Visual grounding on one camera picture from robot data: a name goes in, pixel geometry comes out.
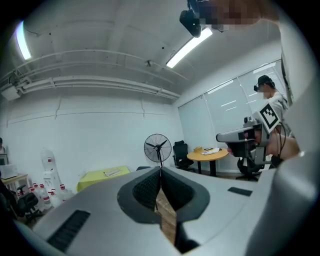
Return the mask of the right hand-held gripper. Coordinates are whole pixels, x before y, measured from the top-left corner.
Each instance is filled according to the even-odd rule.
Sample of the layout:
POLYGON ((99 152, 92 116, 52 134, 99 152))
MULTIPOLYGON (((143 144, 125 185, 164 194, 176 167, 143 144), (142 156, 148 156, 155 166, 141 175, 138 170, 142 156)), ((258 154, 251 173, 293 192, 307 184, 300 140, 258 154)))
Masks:
POLYGON ((226 143, 234 157, 246 158, 256 165, 270 165, 271 162, 266 160, 267 146, 279 123, 278 114, 267 102, 251 116, 244 118, 243 128, 219 133, 216 140, 226 143))

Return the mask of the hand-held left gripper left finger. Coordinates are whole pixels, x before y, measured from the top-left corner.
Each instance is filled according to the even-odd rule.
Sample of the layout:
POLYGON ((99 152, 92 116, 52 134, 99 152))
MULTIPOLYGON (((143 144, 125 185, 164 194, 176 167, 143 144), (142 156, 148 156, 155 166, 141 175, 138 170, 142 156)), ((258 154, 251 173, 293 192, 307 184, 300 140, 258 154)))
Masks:
POLYGON ((33 231, 66 256, 177 256, 155 212, 160 171, 151 167, 90 185, 33 231))

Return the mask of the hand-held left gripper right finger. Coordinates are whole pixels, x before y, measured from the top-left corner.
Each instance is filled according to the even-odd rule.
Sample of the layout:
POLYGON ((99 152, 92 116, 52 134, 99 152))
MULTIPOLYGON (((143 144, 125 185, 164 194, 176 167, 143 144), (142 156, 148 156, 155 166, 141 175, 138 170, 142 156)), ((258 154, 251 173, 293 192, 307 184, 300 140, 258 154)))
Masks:
POLYGON ((257 183, 161 168, 161 189, 176 213, 175 247, 192 252, 218 235, 248 202, 257 183))

